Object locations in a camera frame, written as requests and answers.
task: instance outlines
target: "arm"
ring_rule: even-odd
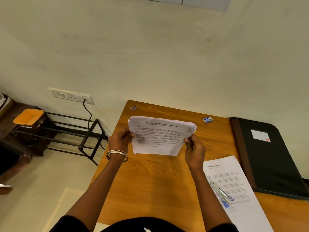
[[[128,128],[121,129],[108,138],[109,149],[128,153],[128,144],[133,137],[135,134],[130,133]],[[110,160],[104,170],[66,215],[79,219],[89,231],[93,231],[114,177],[124,158],[121,154],[110,154]]]
[[[209,231],[220,224],[232,223],[204,174],[203,163],[206,147],[195,135],[186,138],[185,144],[187,146],[185,159],[195,183],[205,230]]]

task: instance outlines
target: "bangle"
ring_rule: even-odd
[[[125,156],[125,160],[123,162],[126,162],[128,160],[128,155],[123,152],[123,151],[119,151],[119,150],[111,150],[109,152],[106,153],[106,158],[109,160],[109,155],[112,154],[112,153],[118,153],[118,154],[121,154],[123,156]]]

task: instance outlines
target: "staple pin packet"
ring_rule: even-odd
[[[209,123],[209,122],[213,121],[213,119],[211,117],[206,117],[206,118],[203,118],[203,121],[204,121],[204,123]]]

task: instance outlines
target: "white label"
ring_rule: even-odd
[[[251,132],[252,132],[252,136],[253,136],[254,139],[270,142],[268,133],[256,131],[256,130],[251,130]]]

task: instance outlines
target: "black shirt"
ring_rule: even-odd
[[[159,218],[140,217],[116,222],[102,232],[145,232],[144,228],[151,232],[185,232],[177,226]],[[79,219],[72,216],[63,216],[50,232],[74,231],[89,232],[87,227]],[[212,228],[209,232],[238,232],[234,224],[221,224]]]

